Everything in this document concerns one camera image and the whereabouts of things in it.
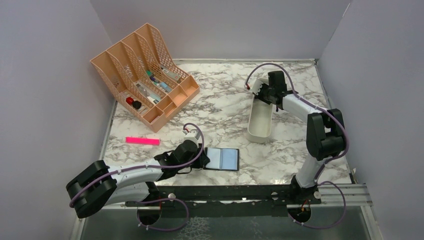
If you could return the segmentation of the black leather card holder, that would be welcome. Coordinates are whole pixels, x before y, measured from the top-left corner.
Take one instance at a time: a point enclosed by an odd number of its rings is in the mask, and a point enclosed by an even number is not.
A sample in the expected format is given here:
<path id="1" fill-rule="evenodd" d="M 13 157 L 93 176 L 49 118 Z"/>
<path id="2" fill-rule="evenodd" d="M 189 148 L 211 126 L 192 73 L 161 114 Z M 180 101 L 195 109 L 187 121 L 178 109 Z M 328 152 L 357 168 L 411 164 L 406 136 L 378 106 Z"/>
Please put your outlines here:
<path id="1" fill-rule="evenodd" d="M 207 147 L 205 153 L 209 159 L 205 170 L 235 172 L 240 169 L 240 150 L 237 148 Z"/>

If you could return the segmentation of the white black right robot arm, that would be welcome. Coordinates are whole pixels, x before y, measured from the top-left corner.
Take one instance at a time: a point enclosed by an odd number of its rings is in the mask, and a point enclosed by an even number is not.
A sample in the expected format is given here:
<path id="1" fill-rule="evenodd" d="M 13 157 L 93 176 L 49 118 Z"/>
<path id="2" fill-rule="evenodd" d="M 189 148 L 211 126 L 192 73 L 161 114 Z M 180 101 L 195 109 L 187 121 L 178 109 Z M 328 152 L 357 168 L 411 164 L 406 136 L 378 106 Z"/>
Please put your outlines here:
<path id="1" fill-rule="evenodd" d="M 288 89 L 286 75 L 282 70 L 268 72 L 267 79 L 257 79 L 252 93 L 255 99 L 289 112 L 306 123 L 308 155 L 292 178 L 288 190 L 289 199 L 300 204 L 317 190 L 317 180 L 325 165 L 342 157 L 348 150 L 342 112 L 337 108 L 317 106 L 296 90 Z"/>

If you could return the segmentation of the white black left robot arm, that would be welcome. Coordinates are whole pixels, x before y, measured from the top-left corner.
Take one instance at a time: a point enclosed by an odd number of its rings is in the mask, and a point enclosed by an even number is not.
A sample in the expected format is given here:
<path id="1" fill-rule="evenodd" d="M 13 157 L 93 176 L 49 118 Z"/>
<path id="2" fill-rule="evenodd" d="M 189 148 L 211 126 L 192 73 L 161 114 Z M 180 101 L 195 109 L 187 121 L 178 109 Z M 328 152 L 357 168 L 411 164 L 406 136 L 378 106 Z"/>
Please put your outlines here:
<path id="1" fill-rule="evenodd" d="M 141 165 L 108 166 L 104 160 L 97 160 L 67 183 L 69 206 L 80 219 L 119 202 L 141 201 L 149 206 L 157 200 L 153 183 L 172 178 L 184 168 L 203 169 L 210 161 L 203 145 L 192 140 Z"/>

